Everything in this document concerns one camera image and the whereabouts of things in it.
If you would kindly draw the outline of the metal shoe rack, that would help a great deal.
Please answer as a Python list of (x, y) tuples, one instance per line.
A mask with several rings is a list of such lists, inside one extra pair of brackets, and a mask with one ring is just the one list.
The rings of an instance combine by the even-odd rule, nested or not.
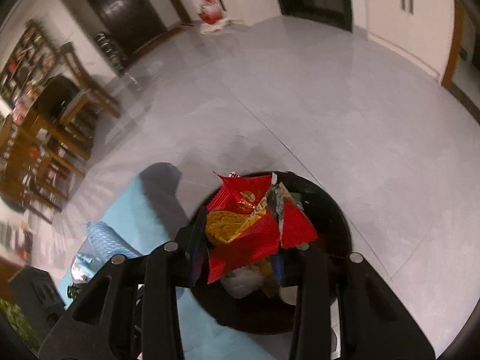
[(94, 40), (114, 69), (122, 76), (125, 74), (128, 57), (108, 33), (96, 33)]

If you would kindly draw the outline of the blue patterned rug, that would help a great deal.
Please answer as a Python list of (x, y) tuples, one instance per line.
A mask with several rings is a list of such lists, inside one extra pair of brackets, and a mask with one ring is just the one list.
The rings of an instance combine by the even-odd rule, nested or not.
[(41, 346), (41, 359), (271, 359), (250, 336), (223, 328), (182, 295), (191, 276), (185, 259), (187, 218), (176, 200), (180, 171), (155, 163), (138, 177), (144, 197), (164, 222), (147, 255), (116, 253), (80, 292)]

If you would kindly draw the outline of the red snack bag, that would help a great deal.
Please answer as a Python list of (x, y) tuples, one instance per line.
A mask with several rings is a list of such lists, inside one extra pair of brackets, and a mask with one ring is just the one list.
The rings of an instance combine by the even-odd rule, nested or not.
[(302, 244), (318, 233), (279, 175), (221, 176), (208, 203), (208, 283)]

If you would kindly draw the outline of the wooden dining table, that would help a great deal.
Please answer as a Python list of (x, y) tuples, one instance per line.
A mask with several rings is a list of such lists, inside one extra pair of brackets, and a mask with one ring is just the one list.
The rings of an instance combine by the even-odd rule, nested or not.
[(91, 156), (91, 144), (84, 140), (85, 134), (70, 127), (80, 106), (86, 105), (86, 92), (64, 75), (56, 75), (47, 80), (46, 86), (32, 102), (26, 112), (21, 127), (33, 136), (41, 129), (47, 136), (63, 144), (83, 160)]

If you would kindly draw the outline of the green potted plant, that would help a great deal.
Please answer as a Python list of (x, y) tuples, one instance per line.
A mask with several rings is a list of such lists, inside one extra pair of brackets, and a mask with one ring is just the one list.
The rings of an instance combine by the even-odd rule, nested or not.
[(38, 354), (41, 343), (21, 308), (16, 304), (0, 299), (1, 312), (6, 317), (15, 332), (22, 338), (27, 347)]

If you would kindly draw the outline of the wooden dining chair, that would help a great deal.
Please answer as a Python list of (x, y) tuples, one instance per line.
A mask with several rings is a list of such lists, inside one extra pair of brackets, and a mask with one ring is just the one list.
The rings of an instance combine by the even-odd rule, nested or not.
[(103, 111), (119, 118), (120, 103), (87, 72), (77, 56), (73, 44), (71, 42), (64, 43), (59, 47), (58, 52), (80, 88), (86, 90)]
[(1, 126), (1, 198), (20, 211), (30, 211), (46, 222), (44, 210), (62, 211), (68, 193), (57, 186), (70, 174), (85, 173), (51, 146), (16, 124), (12, 115)]

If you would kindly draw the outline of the wall display shelf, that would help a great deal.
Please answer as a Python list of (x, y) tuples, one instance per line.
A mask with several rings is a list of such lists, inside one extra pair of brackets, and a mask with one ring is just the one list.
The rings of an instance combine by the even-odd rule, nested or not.
[(1, 69), (1, 99), (13, 109), (32, 87), (43, 85), (59, 63), (59, 53), (41, 24), (30, 19)]

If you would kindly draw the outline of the light blue face mask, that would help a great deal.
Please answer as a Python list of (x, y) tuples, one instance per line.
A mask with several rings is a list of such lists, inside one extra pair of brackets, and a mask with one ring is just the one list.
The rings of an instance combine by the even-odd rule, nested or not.
[(104, 222), (87, 223), (87, 237), (70, 267), (72, 283), (88, 283), (103, 265), (117, 254), (138, 258), (142, 254)]

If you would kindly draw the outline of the red white gift bag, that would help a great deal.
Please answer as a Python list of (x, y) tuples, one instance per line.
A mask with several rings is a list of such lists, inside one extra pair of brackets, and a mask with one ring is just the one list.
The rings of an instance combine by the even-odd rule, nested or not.
[(202, 0), (198, 16), (201, 20), (199, 33), (203, 36), (213, 35), (233, 25), (244, 25), (241, 19), (231, 18), (216, 0)]

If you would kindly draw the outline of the dark entrance door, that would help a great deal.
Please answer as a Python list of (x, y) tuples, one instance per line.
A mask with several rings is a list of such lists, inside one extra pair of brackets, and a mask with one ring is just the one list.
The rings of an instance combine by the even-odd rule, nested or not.
[(128, 57), (166, 33), (149, 0), (87, 0)]

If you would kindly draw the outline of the white plastic bag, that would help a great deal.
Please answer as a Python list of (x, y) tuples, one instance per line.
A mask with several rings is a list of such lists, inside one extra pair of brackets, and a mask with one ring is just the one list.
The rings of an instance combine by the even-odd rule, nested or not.
[(235, 298), (244, 298), (264, 283), (264, 276), (255, 266), (239, 268), (220, 279), (227, 293)]

